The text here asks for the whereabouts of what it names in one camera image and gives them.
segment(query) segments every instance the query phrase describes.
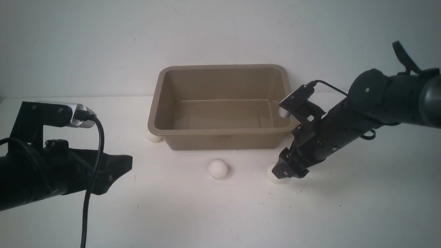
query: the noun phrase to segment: table surface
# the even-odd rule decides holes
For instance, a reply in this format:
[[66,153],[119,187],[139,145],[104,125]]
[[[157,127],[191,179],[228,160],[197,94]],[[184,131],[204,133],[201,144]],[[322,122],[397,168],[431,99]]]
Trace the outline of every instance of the table surface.
[[[336,94],[313,101],[333,106]],[[0,105],[0,137],[22,101]],[[88,247],[439,247],[441,131],[383,127],[356,140],[303,179],[277,185],[266,168],[273,150],[172,151],[145,139],[151,97],[51,98],[82,103],[105,128],[105,152],[133,156],[133,169],[104,195],[92,195]],[[45,139],[96,149],[96,128],[44,128]],[[0,147],[0,155],[6,146]],[[207,172],[230,165],[224,180]],[[84,192],[0,213],[2,247],[78,247]]]

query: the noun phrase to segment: black strap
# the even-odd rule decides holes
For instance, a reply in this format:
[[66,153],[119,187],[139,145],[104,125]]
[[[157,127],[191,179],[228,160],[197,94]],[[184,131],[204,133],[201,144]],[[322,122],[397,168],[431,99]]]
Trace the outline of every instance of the black strap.
[[418,68],[415,62],[410,58],[409,54],[407,54],[406,50],[404,50],[399,41],[392,43],[392,47],[398,61],[406,68],[406,72],[404,72],[404,74],[409,75],[411,71],[415,72],[416,74],[421,73],[421,69]]
[[364,140],[373,140],[377,134],[375,133],[375,130],[370,130],[370,132],[373,133],[372,136],[362,135],[361,138]]

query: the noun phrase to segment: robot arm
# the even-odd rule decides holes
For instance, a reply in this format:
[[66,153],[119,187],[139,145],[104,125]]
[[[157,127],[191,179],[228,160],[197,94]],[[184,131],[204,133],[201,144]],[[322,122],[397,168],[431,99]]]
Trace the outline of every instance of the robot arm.
[[[23,102],[9,138],[8,153],[0,157],[0,211],[57,195],[86,190],[98,150],[71,149],[66,140],[47,140],[43,126],[90,128],[94,122],[77,118],[90,109],[81,104]],[[132,169],[132,157],[103,153],[92,194],[102,195]]]
[[[393,47],[406,71],[390,77],[376,69],[362,73],[347,97],[326,115],[308,101],[319,81],[301,86],[280,103],[280,108],[294,115],[301,124],[292,132],[291,148],[280,153],[272,170],[277,178],[303,178],[309,172],[308,167],[324,161],[359,137],[375,138],[373,129],[384,125],[408,123],[441,128],[439,69],[422,71],[398,41]],[[369,131],[373,135],[365,136]]]

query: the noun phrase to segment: white wall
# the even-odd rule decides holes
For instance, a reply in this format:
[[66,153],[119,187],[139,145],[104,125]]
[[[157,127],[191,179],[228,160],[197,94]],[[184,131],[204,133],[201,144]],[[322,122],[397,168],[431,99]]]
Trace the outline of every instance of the white wall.
[[322,79],[348,90],[365,70],[402,70],[398,39],[420,67],[441,67],[440,8],[438,0],[6,0],[0,98],[151,95],[161,69],[190,64],[275,63],[293,87]]

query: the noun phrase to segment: tan plastic bin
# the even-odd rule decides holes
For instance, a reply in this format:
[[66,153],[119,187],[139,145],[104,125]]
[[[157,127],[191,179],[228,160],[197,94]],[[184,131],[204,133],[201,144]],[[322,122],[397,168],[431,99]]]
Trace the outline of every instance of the tan plastic bin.
[[279,116],[290,92],[285,69],[274,64],[168,67],[148,129],[173,150],[275,148],[299,124]]

